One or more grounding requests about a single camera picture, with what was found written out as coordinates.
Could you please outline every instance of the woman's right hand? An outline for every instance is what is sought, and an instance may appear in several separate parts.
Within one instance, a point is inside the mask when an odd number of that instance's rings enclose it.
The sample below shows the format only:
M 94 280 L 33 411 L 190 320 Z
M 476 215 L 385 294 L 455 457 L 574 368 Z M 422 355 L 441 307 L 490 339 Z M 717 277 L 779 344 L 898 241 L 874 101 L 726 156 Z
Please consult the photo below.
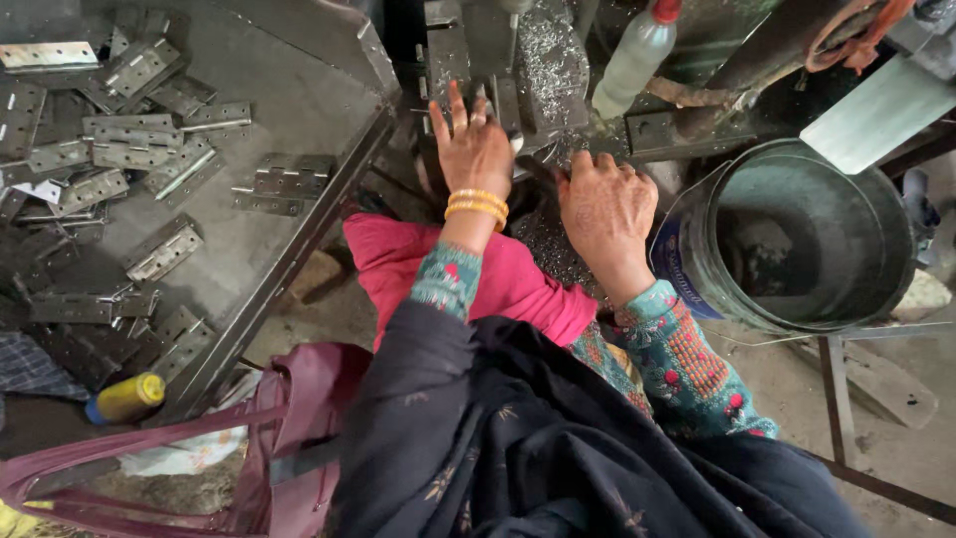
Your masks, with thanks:
M 614 306 L 623 306 L 656 279 L 647 266 L 646 239 L 657 208 L 657 186 L 630 165 L 587 151 L 571 159 L 571 178 L 557 174 L 561 221 L 572 246 Z

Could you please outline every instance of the yellow bottle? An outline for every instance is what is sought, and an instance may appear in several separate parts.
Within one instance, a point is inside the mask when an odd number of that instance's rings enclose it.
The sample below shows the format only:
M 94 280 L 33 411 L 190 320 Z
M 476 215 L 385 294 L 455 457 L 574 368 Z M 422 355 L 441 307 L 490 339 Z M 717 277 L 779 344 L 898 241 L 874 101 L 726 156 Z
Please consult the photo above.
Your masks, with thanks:
M 153 372 L 146 372 L 111 385 L 86 403 L 86 416 L 94 424 L 121 424 L 143 415 L 163 403 L 166 384 Z

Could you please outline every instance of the green patterned sleeve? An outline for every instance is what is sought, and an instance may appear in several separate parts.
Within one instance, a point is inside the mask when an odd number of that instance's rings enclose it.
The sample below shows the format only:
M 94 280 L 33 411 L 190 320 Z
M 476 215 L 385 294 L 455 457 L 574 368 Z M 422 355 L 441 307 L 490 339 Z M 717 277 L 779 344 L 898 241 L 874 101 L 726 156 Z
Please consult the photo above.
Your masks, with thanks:
M 422 259 L 409 299 L 430 304 L 466 322 L 478 291 L 481 260 L 482 257 L 455 245 L 438 243 Z
M 742 432 L 776 437 L 776 424 L 757 414 L 750 391 L 714 353 L 670 282 L 658 280 L 619 308 L 615 317 L 654 405 L 654 417 L 666 433 L 687 438 Z

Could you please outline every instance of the plaid cloth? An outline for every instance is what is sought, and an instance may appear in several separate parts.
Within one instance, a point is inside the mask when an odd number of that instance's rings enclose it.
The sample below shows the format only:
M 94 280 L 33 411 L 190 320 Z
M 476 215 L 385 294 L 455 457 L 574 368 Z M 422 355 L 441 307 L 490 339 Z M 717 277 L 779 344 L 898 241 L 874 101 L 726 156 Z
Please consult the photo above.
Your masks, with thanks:
M 33 338 L 0 332 L 0 430 L 4 426 L 3 394 L 17 392 L 86 401 L 90 393 L 58 366 Z

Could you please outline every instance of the bangle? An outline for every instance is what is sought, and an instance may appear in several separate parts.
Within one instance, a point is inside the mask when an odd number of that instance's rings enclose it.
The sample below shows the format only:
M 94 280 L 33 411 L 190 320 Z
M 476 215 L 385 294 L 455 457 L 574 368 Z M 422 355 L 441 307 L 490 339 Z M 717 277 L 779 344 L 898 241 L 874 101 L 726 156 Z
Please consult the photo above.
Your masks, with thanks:
M 448 209 L 445 210 L 445 220 L 448 220 L 448 216 L 452 213 L 458 211 L 477 211 L 482 213 L 488 213 L 498 221 L 494 226 L 495 232 L 501 232 L 505 229 L 505 223 L 507 222 L 506 217 L 498 210 L 497 207 L 492 206 L 491 204 L 482 202 L 480 200 L 460 200 L 451 204 L 448 204 Z
M 460 191 L 455 191 L 448 197 L 448 205 L 451 205 L 460 199 L 468 200 L 472 198 L 477 198 L 482 202 L 491 204 L 497 208 L 502 215 L 508 217 L 508 204 L 494 194 L 488 191 L 482 191 L 480 189 L 462 189 Z

